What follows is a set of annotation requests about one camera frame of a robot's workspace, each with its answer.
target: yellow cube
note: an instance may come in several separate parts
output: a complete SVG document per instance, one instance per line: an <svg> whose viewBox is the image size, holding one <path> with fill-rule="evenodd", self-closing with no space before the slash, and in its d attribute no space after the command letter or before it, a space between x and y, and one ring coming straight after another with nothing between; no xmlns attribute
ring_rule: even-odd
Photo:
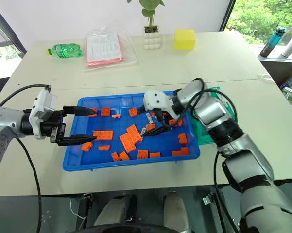
<svg viewBox="0 0 292 233"><path fill-rule="evenodd" d="M193 50L195 44L194 30L177 29L175 31L174 49Z"/></svg>

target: blue plastic tray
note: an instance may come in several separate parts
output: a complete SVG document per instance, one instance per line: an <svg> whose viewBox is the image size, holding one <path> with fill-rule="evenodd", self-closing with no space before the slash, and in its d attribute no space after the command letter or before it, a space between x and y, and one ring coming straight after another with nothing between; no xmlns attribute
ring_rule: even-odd
<svg viewBox="0 0 292 233"><path fill-rule="evenodd" d="M165 93L170 96L173 95L172 91ZM126 128L135 124L138 131L141 132L142 128L146 127L146 124L149 124L145 113L134 118L131 118L128 113L130 108L141 107L143 105L143 95L144 94L129 94L81 98L78 101L78 106L97 108L99 110L98 116L75 116L71 128L71 135L93 135L94 130L113 130L113 140L94 141L94 146L90 152L82 151L81 145L68 146L63 161L63 169L66 171L94 170L111 166L137 165L198 158L200 156L200 150L191 125L190 115L187 113L183 118L182 127L175 127L173 130L157 136L144 137L142 142L135 144L137 149L128 154L131 160L113 162L111 153L116 151L120 154L124 151L119 136L127 132ZM111 116L101 116L100 110L104 107L110 107L111 114L121 113L122 117L120 119L113 119ZM154 117L152 119L157 127L161 126ZM178 143L177 137L180 133L186 133L188 140L187 145L180 145ZM109 151L100 151L98 150L98 146L100 145L111 145L111 149ZM181 147L185 146L189 148L190 155L172 156L172 151L180 150ZM161 152L161 157L137 159L138 150L148 150L149 153Z"/></svg>

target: white wall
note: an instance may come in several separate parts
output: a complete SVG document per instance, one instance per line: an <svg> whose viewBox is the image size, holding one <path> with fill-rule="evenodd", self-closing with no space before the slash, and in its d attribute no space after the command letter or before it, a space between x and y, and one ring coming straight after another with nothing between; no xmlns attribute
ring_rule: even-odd
<svg viewBox="0 0 292 233"><path fill-rule="evenodd" d="M218 31L229 0L164 0L155 22L163 33L177 28ZM0 0L0 12L28 49L37 40L86 37L93 29L115 25L130 35L147 20L138 0Z"/></svg>

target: clear plastic bag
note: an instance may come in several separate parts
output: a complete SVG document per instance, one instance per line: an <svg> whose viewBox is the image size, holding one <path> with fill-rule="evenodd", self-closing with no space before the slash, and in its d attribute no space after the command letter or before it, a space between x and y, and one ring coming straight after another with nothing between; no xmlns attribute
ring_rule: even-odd
<svg viewBox="0 0 292 233"><path fill-rule="evenodd" d="M86 38L86 67L83 71L134 63L137 63L137 57L124 32L103 27L93 30Z"/></svg>

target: potted plant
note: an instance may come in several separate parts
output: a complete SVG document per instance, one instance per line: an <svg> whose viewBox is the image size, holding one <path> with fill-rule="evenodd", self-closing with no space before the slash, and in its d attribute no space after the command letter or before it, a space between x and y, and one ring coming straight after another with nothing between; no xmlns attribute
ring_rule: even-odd
<svg viewBox="0 0 292 233"><path fill-rule="evenodd" d="M165 6L162 0L139 0L143 7L141 13L148 18L148 26L144 27L144 48L146 50L158 49L161 47L161 34L159 27L154 25L155 9L158 5Z"/></svg>

